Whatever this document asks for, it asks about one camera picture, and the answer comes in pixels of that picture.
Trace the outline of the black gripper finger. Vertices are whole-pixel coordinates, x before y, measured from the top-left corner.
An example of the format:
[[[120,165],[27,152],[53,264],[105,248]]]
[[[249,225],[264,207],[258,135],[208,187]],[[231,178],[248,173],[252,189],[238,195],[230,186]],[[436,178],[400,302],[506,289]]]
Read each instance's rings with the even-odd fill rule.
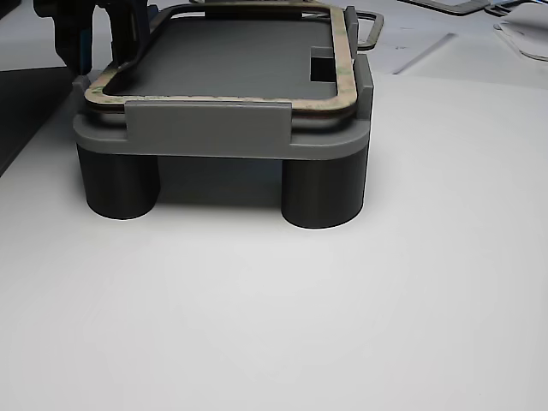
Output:
[[[148,1],[97,1],[110,19],[111,49],[117,65],[133,62],[150,38]]]
[[[41,18],[54,22],[55,49],[74,74],[88,74],[92,68],[93,1],[34,0]]]

